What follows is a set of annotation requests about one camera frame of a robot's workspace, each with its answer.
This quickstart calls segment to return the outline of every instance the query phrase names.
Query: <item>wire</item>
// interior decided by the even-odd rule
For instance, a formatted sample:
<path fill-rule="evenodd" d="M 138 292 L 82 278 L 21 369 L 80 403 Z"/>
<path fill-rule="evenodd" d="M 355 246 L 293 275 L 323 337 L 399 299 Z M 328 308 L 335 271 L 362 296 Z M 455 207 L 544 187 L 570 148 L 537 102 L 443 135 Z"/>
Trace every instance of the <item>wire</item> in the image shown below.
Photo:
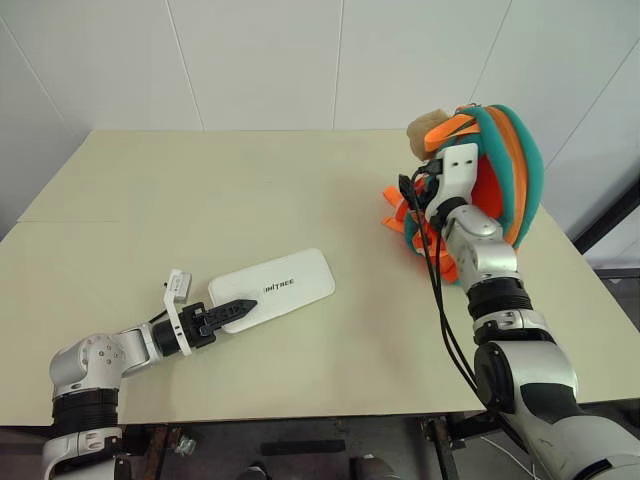
<path fill-rule="evenodd" d="M 437 276 L 436 277 L 437 289 L 438 289 L 438 295 L 440 296 L 440 305 L 442 306 L 442 317 L 440 321 L 444 322 L 447 333 L 449 334 L 449 337 L 451 337 L 451 341 L 453 342 L 456 352 L 458 353 L 458 356 L 460 357 L 460 360 L 462 361 L 462 364 L 464 365 L 464 368 L 466 369 L 467 374 L 469 375 L 469 378 L 471 378 L 473 380 L 473 383 L 476 384 L 475 373 L 473 372 L 473 369 L 467 362 L 467 359 L 465 358 L 464 353 L 462 353 L 462 349 L 460 348 L 460 345 L 458 345 L 458 341 L 456 340 L 456 337 L 453 334 L 453 331 L 451 330 L 451 325 L 449 324 L 449 320 L 447 319 L 447 316 L 444 313 L 444 300 L 442 299 L 442 273 L 440 272 L 441 245 L 442 245 L 442 231 L 438 231 L 438 237 L 436 240 L 436 269 L 435 269 L 436 272 L 435 273 Z"/>
<path fill-rule="evenodd" d="M 451 330 L 451 326 L 449 325 L 449 321 L 447 320 L 447 316 L 444 313 L 444 305 L 442 302 L 442 279 L 440 277 L 440 270 L 439 270 L 439 266 L 440 266 L 440 258 L 439 255 L 436 256 L 436 268 L 437 268 L 437 273 L 434 273 L 434 268 L 433 268 L 433 264 L 431 262 L 431 257 L 429 255 L 429 247 L 427 246 L 427 234 L 424 231 L 424 226 L 423 226 L 423 216 L 422 216 L 422 212 L 420 211 L 420 206 L 418 203 L 418 197 L 417 197 L 417 193 L 416 193 L 416 188 L 415 188 L 415 181 L 416 181 L 416 177 L 421 173 L 420 169 L 416 170 L 415 173 L 413 174 L 413 176 L 411 177 L 411 201 L 413 203 L 413 212 L 416 215 L 416 220 L 418 222 L 418 230 L 420 231 L 420 239 L 422 240 L 422 248 L 424 250 L 424 258 L 425 261 L 427 263 L 427 270 L 429 271 L 429 278 L 431 279 L 431 286 L 433 288 L 433 295 L 436 299 L 436 305 L 438 306 L 438 312 L 440 313 L 440 330 L 442 333 L 442 339 L 444 340 L 444 345 L 445 348 L 447 349 L 447 352 L 449 353 L 449 356 L 451 357 L 452 362 L 454 363 L 454 365 L 456 366 L 456 368 L 458 369 L 458 371 L 460 372 L 460 374 L 462 375 L 462 377 L 464 378 L 465 382 L 467 382 L 467 384 L 469 385 L 469 388 L 471 388 L 471 390 L 477 395 L 478 394 L 478 387 L 476 386 L 475 383 L 475 375 L 473 373 L 473 370 L 471 370 L 471 368 L 469 367 L 469 363 L 467 362 L 466 358 L 464 357 L 464 354 L 462 352 L 462 349 L 460 348 L 460 345 L 458 344 L 455 335 L 453 334 L 453 331 Z M 438 234 L 438 241 L 441 242 L 441 234 Z M 439 253 L 439 246 L 436 245 L 436 249 L 437 249 L 437 253 Z M 460 360 L 458 360 L 458 357 L 456 357 L 456 354 L 453 352 L 453 349 L 451 347 L 451 343 L 453 343 L 453 346 L 456 350 L 456 353 L 458 354 L 458 357 L 460 357 L 460 360 L 462 361 L 462 364 L 460 363 Z"/>
<path fill-rule="evenodd" d="M 156 315 L 155 317 L 153 317 L 151 320 L 149 320 L 147 323 L 154 323 L 157 322 L 158 320 L 160 320 L 162 317 L 164 317 L 166 315 L 167 311 L 163 310 L 161 311 L 158 315 Z"/>
<path fill-rule="evenodd" d="M 515 455 L 513 455 L 509 450 L 507 450 L 506 448 L 498 445 L 496 442 L 494 442 L 493 440 L 489 440 L 487 437 L 480 437 L 482 440 L 484 440 L 485 442 L 487 442 L 489 445 L 493 445 L 495 448 L 497 448 L 498 450 L 500 450 L 502 453 L 504 453 L 505 455 L 507 455 L 509 458 L 511 458 L 511 460 L 513 460 L 521 469 L 523 469 L 525 472 L 527 472 L 527 474 L 529 474 L 529 476 L 531 478 L 533 478 L 534 480 L 538 480 L 538 477 L 536 477 L 535 475 L 535 470 L 529 470 L 527 467 L 525 467 L 520 460 L 518 460 Z"/>

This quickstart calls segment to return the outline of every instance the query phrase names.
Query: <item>beige plush head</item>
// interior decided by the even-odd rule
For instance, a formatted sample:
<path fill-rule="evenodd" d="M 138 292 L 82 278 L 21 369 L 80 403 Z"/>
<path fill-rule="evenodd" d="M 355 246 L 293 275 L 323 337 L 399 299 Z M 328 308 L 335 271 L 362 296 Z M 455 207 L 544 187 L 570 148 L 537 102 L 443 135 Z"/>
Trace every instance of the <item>beige plush head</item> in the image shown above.
<path fill-rule="evenodd" d="M 411 151 L 419 160 L 428 160 L 433 156 L 433 153 L 427 153 L 424 148 L 424 136 L 429 130 L 437 127 L 448 119 L 449 115 L 443 110 L 438 109 L 416 118 L 409 124 L 407 127 L 409 144 L 411 145 Z"/>

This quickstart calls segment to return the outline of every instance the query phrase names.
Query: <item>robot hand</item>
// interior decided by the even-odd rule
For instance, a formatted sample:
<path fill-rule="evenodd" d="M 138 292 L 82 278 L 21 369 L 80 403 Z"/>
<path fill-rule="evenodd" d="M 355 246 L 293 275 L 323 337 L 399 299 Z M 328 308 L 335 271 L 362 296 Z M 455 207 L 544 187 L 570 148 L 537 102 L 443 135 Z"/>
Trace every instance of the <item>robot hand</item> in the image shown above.
<path fill-rule="evenodd" d="M 640 478 L 640 442 L 580 409 L 575 371 L 533 309 L 515 251 L 503 240 L 501 225 L 471 205 L 477 146 L 445 148 L 436 161 L 431 184 L 437 192 L 425 217 L 439 230 L 469 299 L 478 345 L 470 383 L 478 398 L 506 420 L 553 479 Z M 423 208 L 411 197 L 414 209 Z"/>
<path fill-rule="evenodd" d="M 55 438 L 43 450 L 43 478 L 128 479 L 118 426 L 118 390 L 123 377 L 162 358 L 215 341 L 215 330 L 244 317 L 257 302 L 234 300 L 206 310 L 202 303 L 183 308 L 191 275 L 172 270 L 164 303 L 168 320 L 143 323 L 116 334 L 96 334 L 60 350 L 51 360 Z"/>

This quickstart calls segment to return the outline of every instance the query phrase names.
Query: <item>plush toy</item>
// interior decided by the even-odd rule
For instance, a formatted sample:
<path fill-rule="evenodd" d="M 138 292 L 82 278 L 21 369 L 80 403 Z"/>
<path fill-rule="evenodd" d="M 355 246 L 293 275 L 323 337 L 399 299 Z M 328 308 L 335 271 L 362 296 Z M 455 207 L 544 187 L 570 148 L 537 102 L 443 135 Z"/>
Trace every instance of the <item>plush toy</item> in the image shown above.
<path fill-rule="evenodd" d="M 443 148 L 464 143 L 478 145 L 477 180 L 471 194 L 472 203 L 502 225 L 506 242 L 518 248 L 529 230 L 542 196 L 544 164 L 533 138 L 518 116 L 504 105 L 482 107 L 468 105 L 452 117 L 442 110 L 428 113 L 408 129 L 411 150 L 423 161 L 431 160 Z M 420 194 L 429 177 L 416 180 Z M 401 232 L 415 253 L 424 255 L 415 216 L 396 187 L 384 191 L 396 209 L 383 224 Z M 429 256 L 435 263 L 437 232 L 425 219 Z M 443 244 L 440 273 L 448 282 L 458 278 L 456 266 Z"/>

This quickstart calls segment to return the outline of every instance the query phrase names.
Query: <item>unitree logo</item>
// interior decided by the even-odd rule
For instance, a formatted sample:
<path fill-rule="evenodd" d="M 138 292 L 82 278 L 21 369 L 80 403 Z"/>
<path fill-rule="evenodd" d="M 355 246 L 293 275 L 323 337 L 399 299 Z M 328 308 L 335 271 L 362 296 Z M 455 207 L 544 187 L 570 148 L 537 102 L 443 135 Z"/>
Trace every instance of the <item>unitree logo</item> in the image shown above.
<path fill-rule="evenodd" d="M 268 287 L 264 287 L 264 293 L 275 292 L 289 285 L 293 285 L 293 278 L 290 278 L 289 280 L 285 280 L 284 282 L 276 282 L 269 285 Z"/>

